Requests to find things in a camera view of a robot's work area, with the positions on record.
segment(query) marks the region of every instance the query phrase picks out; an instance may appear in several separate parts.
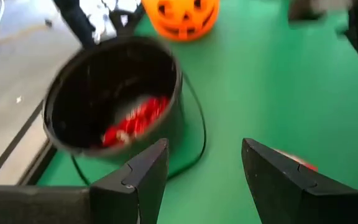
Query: jack-o'-lantern face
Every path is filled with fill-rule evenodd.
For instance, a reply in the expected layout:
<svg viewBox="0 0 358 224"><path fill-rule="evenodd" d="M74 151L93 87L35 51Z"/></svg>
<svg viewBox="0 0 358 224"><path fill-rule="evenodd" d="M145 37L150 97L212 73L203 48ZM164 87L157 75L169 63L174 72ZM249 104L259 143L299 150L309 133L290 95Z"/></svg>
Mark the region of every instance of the jack-o'-lantern face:
<svg viewBox="0 0 358 224"><path fill-rule="evenodd" d="M210 31L218 18L219 0L143 0L156 31L169 39L194 40Z"/></svg>

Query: green table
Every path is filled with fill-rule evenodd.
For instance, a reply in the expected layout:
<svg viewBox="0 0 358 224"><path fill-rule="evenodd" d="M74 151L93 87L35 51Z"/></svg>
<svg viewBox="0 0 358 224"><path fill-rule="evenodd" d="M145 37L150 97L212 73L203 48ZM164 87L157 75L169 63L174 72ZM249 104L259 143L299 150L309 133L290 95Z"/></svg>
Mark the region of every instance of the green table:
<svg viewBox="0 0 358 224"><path fill-rule="evenodd" d="M210 35L169 43L198 92L209 141L201 162L167 184L159 223L260 223L242 168L244 137L358 189L358 55L335 32L346 16L291 29L287 7L286 1L221 1ZM157 36L147 18L137 31ZM90 179L110 169L99 161L80 164ZM81 181L69 155L58 152L39 184Z"/></svg>

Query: black metal frame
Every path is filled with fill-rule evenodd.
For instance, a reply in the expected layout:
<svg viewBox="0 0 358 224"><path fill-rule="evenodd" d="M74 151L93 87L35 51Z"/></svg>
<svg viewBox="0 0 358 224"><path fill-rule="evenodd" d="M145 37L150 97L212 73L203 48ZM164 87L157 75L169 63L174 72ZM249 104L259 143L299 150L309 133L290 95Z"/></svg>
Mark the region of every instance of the black metal frame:
<svg viewBox="0 0 358 224"><path fill-rule="evenodd" d="M136 26L142 19L143 15L145 14L143 5L139 5L139 7L136 9L133 15L129 15L131 17L128 24L121 28L122 30L117 29L117 35L132 35L135 31ZM114 11L111 13L110 18L115 17ZM11 143L8 145L8 147L3 152L2 156L0 157L0 168L5 163L11 152L14 150L14 148L17 146L17 144L20 142L20 140L23 138L23 136L26 134L26 132L29 130L31 124L34 122L36 117L41 113L42 111L42 105L43 100L40 102L40 104L36 107L34 112L31 114L31 116L28 118L28 120L25 122L23 127L20 129L20 131L16 134L14 139L11 141ZM39 153L37 154L37 157L33 160L33 162L30 164L28 169L26 170L25 174L21 177L19 181L19 185L35 185L41 178L42 174L46 171L48 168L50 162L52 161L53 157L56 154L57 149L52 145L52 143L48 140L44 146L41 148Z"/></svg>

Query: gray floor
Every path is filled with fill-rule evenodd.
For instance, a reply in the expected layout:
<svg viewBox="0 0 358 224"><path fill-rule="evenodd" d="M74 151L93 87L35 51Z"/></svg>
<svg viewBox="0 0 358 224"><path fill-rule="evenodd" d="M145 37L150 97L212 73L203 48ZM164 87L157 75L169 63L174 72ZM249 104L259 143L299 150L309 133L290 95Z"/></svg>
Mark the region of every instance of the gray floor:
<svg viewBox="0 0 358 224"><path fill-rule="evenodd" d="M0 42L0 155L39 104L57 70L80 47L51 0L7 0L0 39L55 18L39 29Z"/></svg>

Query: candy wrapper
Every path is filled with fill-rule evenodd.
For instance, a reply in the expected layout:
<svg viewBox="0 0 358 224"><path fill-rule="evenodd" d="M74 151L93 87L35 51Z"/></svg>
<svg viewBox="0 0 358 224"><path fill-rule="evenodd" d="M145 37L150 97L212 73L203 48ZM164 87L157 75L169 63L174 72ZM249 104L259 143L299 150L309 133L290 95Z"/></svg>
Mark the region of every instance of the candy wrapper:
<svg viewBox="0 0 358 224"><path fill-rule="evenodd" d="M126 118L116 126L110 126L102 137L102 147L115 144L128 144L132 138L143 134L147 128L163 113L168 105L167 97L150 98L134 108Z"/></svg>

